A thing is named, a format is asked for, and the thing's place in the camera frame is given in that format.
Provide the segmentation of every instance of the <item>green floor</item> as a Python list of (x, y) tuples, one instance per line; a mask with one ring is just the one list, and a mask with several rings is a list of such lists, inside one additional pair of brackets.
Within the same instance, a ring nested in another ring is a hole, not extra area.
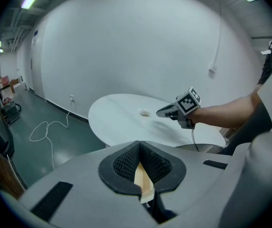
[[(30, 142), (31, 132), (43, 121), (59, 121), (66, 125), (66, 114), (32, 91), (15, 96), (14, 101), (22, 106), (22, 111), (21, 117), (10, 126), (15, 149), (12, 160), (29, 187), (53, 170), (50, 142), (48, 139)], [(94, 135), (87, 123), (68, 116), (68, 124), (68, 129), (58, 123), (49, 127), (48, 137), (53, 143), (55, 168), (71, 158), (105, 148), (105, 144)], [(32, 139), (44, 137), (45, 131), (46, 125), (41, 125)]]

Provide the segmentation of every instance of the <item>person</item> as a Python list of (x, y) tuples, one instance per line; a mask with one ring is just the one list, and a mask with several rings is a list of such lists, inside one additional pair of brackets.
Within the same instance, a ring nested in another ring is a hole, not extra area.
[(272, 128), (272, 122), (258, 90), (272, 73), (272, 41), (270, 54), (266, 55), (262, 76), (255, 89), (247, 96), (223, 105), (198, 108), (187, 115), (193, 123), (204, 123), (223, 128), (240, 128), (235, 137), (220, 154), (232, 155), (241, 143), (249, 143), (259, 134)]

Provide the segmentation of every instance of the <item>door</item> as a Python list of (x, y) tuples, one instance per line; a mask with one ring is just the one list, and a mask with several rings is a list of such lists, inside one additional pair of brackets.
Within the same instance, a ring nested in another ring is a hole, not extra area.
[(30, 67), (33, 90), (37, 96), (43, 99), (45, 99), (45, 96), (41, 77), (41, 52), (47, 21), (48, 18), (44, 19), (39, 25), (36, 26), (34, 35), (32, 37), (30, 50)]

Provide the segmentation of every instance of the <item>cable on floor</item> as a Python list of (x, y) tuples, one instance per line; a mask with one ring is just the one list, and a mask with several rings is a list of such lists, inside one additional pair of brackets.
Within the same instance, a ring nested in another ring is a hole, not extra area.
[(196, 145), (196, 143), (195, 143), (194, 129), (192, 129), (192, 139), (193, 139), (193, 143), (195, 144), (195, 147), (196, 147), (197, 151), (199, 152), (198, 147), (197, 147), (197, 145)]
[[(43, 139), (48, 139), (48, 140), (49, 140), (49, 142), (50, 142), (50, 144), (51, 144), (52, 167), (53, 167), (54, 169), (56, 169), (56, 168), (55, 168), (55, 159), (54, 159), (54, 150), (53, 150), (53, 147), (52, 147), (52, 141), (47, 137), (47, 135), (48, 135), (48, 133), (49, 133), (49, 126), (52, 125), (53, 123), (59, 123), (59, 124), (61, 124), (62, 126), (68, 128), (68, 115), (69, 115), (69, 114), (70, 114), (70, 112), (68, 112), (68, 114), (66, 115), (66, 123), (67, 123), (67, 126), (65, 126), (63, 123), (58, 122), (58, 121), (53, 121), (53, 122), (51, 122), (51, 123), (48, 123), (48, 122), (41, 122), (41, 123), (40, 123), (40, 124), (32, 131), (31, 135), (29, 136), (29, 141), (31, 141), (31, 142), (39, 142), (39, 141), (42, 141)], [(38, 140), (31, 140), (30, 138), (31, 138), (31, 136), (33, 135), (33, 133), (35, 132), (35, 130), (36, 130), (38, 127), (40, 127), (42, 124), (44, 124), (44, 123), (47, 124), (47, 126), (46, 126), (46, 132), (45, 132), (45, 137), (44, 137), (44, 138), (41, 138), (41, 139), (38, 139)]]

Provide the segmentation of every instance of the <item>forearm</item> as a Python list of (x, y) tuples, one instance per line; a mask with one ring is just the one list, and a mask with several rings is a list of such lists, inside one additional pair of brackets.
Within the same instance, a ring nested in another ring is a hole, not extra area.
[(254, 111), (250, 96), (236, 99), (224, 105), (199, 108), (196, 122), (225, 127), (241, 127)]

